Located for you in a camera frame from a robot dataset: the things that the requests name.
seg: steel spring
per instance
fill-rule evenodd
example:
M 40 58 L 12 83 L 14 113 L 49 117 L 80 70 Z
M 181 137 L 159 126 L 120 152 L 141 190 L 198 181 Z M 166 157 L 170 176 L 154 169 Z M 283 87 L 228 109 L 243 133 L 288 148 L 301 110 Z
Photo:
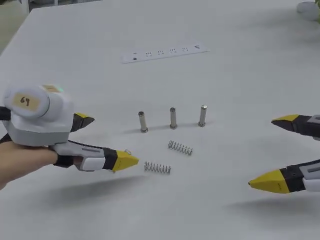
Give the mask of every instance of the steel spring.
M 193 152 L 193 148 L 182 145 L 181 143 L 178 143 L 178 142 L 172 141 L 172 140 L 169 141 L 168 148 L 177 150 L 177 151 L 184 153 L 184 154 L 188 154 L 189 156 Z
M 171 166 L 163 165 L 163 164 L 157 164 L 157 163 L 146 161 L 144 163 L 144 170 L 145 171 L 162 173 L 162 174 L 170 174 Z

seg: human hand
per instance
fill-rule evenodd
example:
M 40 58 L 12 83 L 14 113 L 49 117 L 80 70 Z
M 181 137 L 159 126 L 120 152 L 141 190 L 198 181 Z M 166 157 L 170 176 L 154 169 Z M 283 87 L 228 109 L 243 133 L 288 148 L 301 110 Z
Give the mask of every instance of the human hand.
M 0 190 L 7 183 L 32 173 L 44 166 L 55 164 L 58 155 L 47 147 L 28 147 L 13 141 L 0 144 Z

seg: metal cylinder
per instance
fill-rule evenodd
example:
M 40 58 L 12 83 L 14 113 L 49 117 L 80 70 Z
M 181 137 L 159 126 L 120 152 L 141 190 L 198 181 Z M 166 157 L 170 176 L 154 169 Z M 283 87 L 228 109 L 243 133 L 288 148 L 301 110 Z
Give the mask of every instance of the metal cylinder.
M 140 111 L 138 113 L 139 116 L 139 121 L 140 121 L 140 126 L 141 126 L 141 132 L 146 133 L 148 132 L 147 124 L 146 124 L 146 118 L 145 118 L 145 113 L 143 111 Z
M 170 128 L 176 129 L 177 128 L 177 118 L 176 118 L 176 109 L 174 107 L 170 108 Z
M 207 112 L 207 105 L 202 105 L 201 112 L 200 112 L 200 120 L 198 122 L 199 127 L 204 127 L 206 125 L 206 112 Z

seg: table surface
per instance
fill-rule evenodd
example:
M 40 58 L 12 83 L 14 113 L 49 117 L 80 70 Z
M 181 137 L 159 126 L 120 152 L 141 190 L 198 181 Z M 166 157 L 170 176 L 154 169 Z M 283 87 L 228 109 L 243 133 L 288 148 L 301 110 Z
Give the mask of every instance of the table surface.
M 70 139 L 129 149 L 140 162 L 115 174 L 51 165 L 10 183 L 0 192 L 2 238 L 319 236 L 317 193 L 248 186 L 320 158 L 320 142 L 271 124 L 320 111 L 319 25 L 302 20 L 297 3 L 108 0 L 33 10 L 0 57 L 0 94 L 9 83 L 60 85 L 77 112 L 96 119 Z M 133 48 L 197 41 L 211 51 L 121 63 Z M 176 130 L 168 127 L 172 106 Z M 192 156 L 169 150 L 170 140 L 193 147 Z M 171 165 L 171 174 L 144 172 L 145 161 Z

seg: electrical outlet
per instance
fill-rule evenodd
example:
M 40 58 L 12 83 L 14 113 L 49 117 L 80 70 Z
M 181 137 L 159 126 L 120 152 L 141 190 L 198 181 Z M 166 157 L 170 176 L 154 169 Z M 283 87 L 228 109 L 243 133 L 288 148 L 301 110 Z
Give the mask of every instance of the electrical outlet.
M 148 51 L 135 51 L 124 54 L 122 56 L 122 63 L 134 63 L 155 59 L 171 58 L 189 54 L 199 54 L 209 52 L 210 50 L 201 44 L 190 44 L 172 47 L 168 49 L 156 49 Z

